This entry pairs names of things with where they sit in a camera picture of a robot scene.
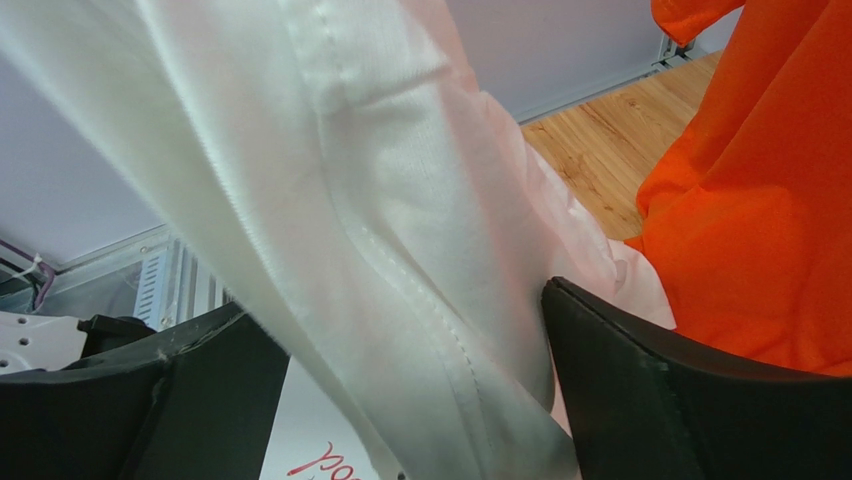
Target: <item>wooden surface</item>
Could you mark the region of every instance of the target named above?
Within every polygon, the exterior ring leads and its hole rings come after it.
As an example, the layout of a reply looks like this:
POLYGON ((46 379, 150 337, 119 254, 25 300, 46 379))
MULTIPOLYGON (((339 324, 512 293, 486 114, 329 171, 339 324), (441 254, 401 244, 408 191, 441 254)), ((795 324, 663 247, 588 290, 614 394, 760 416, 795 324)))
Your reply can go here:
POLYGON ((637 235, 639 185, 698 110, 721 53, 645 78, 523 128, 604 232, 637 235))

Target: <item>wooden board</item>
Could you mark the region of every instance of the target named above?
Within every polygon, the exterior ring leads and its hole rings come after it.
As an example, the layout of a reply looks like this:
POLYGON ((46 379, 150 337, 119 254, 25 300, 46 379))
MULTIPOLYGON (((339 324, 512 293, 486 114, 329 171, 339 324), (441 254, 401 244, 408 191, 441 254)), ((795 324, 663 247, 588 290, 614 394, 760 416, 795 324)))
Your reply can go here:
POLYGON ((640 232, 639 185, 695 115, 720 56, 645 78, 523 128, 530 145, 610 238, 640 232))

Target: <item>white fabric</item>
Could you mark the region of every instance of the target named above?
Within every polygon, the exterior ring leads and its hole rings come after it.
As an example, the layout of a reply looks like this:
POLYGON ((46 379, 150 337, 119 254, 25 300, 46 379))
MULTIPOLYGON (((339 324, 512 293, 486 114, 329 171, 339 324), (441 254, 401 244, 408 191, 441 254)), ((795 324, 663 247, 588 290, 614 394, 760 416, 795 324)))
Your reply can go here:
POLYGON ((479 92, 443 0, 0 0, 0 44, 383 479, 574 475, 550 276, 673 326, 652 267, 479 92))

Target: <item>orange fabric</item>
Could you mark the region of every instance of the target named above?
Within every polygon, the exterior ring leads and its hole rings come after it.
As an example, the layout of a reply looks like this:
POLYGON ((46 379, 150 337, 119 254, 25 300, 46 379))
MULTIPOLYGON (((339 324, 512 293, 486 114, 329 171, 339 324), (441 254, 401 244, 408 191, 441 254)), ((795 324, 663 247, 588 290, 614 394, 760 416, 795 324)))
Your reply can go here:
MULTIPOLYGON (((685 42, 737 3, 652 5, 685 42)), ((850 25, 848 0, 747 0, 698 113, 642 185, 628 243, 681 334, 852 375, 850 25)))

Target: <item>orange sleeve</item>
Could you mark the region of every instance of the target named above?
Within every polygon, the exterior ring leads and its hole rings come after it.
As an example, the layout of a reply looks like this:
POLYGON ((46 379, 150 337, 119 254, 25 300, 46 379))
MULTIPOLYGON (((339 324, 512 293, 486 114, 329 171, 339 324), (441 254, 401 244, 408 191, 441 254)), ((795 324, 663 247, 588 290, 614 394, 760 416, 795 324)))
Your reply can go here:
POLYGON ((651 0, 651 13, 666 35, 685 46, 744 4, 745 0, 651 0))

